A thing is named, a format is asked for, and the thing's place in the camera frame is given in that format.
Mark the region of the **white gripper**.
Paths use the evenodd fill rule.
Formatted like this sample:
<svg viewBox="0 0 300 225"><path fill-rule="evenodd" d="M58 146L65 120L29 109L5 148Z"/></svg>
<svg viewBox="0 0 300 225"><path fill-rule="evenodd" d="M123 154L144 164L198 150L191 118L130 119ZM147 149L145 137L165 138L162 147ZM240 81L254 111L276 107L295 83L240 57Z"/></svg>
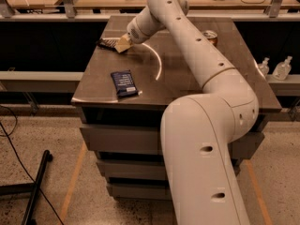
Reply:
<svg viewBox="0 0 300 225"><path fill-rule="evenodd" d="M127 25L127 33L120 37L114 48L122 53L132 46L132 42L142 44L163 28L164 25L151 14L148 7L145 7Z"/></svg>

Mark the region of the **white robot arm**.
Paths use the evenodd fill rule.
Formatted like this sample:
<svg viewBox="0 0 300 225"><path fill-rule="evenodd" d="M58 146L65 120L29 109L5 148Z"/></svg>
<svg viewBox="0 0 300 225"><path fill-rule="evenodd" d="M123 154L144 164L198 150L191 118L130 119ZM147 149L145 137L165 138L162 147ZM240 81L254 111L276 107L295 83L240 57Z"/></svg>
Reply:
<svg viewBox="0 0 300 225"><path fill-rule="evenodd" d="M255 124L259 101L235 66L188 19L188 0L147 0L122 45L167 29L202 91L165 109L161 147L178 225L250 225L228 145Z"/></svg>

